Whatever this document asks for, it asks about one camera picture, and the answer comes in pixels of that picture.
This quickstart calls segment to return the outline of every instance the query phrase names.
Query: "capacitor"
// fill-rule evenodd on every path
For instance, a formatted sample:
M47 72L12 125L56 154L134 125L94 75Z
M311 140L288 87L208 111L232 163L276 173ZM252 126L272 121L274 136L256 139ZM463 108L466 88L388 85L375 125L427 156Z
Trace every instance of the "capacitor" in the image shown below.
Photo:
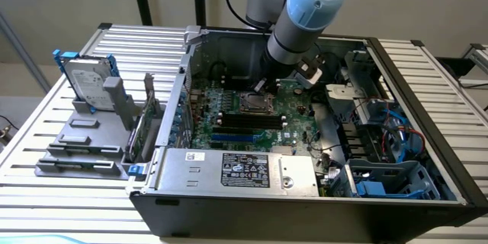
M294 94L295 95L302 95L303 94L303 90L302 89L299 89L299 88L296 88L295 90L294 90Z

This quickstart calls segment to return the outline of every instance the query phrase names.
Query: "green circuit board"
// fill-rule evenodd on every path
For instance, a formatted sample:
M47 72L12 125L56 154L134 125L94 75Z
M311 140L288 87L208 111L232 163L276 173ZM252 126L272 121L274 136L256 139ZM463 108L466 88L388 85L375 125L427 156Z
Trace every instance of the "green circuit board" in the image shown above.
M282 130L254 129L255 142L216 142L211 138L214 128L219 127L220 112L228 114L247 113L243 107L243 95L248 94L248 92L224 90L215 81L210 82L199 79L194 82L191 94L195 121L194 149L270 152L274 146L290 146L295 155L311 155L311 152L307 151L304 132L310 139L318 130L316 122L314 112L311 112L310 93L306 92L306 89L295 80L282 80L278 93L274 95L266 94L267 98L270 98L270 105L267 105L270 112L268 114L260 114L284 115L287 125ZM212 143L222 143L222 148L214 147Z

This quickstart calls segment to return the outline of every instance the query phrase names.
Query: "robotic arm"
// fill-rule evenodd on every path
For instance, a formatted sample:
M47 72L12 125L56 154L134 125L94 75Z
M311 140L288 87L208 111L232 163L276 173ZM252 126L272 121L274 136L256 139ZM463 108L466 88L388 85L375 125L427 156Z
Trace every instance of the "robotic arm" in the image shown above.
M252 20L250 8L252 10L255 7L250 7L250 4L258 0L250 1L247 19L252 23L260 23L267 19L267 15L260 15L260 21ZM270 8L276 6L276 3L270 1L272 0L260 0L258 3L268 6L268 9L263 7L259 10L270 11L268 21L274 22L274 11ZM267 79L286 78L292 74L306 88L314 86L322 76L320 64L316 65L304 59L303 54L314 46L324 28L331 24L342 4L343 0L286 0L262 58L262 70ZM256 90L262 88L264 82L266 80L260 81Z

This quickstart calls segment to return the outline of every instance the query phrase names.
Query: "metal slatted table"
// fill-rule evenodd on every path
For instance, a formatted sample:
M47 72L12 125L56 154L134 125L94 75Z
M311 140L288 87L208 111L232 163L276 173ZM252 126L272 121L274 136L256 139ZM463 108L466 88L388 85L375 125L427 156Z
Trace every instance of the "metal slatted table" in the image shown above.
M183 34L184 29L114 25L96 32L82 54L115 54L126 88L136 101L146 98L144 73L154 73L156 97L167 102L184 54ZM463 91L452 88L426 49L410 41L382 43L488 195L488 129L471 103L460 97ZM127 198L124 181L35 176L38 159L72 113L72 99L74 92L62 77L0 154L0 236L63 234L87 243L228 243L154 236ZM488 218L460 228L436 228L411 243L488 243Z

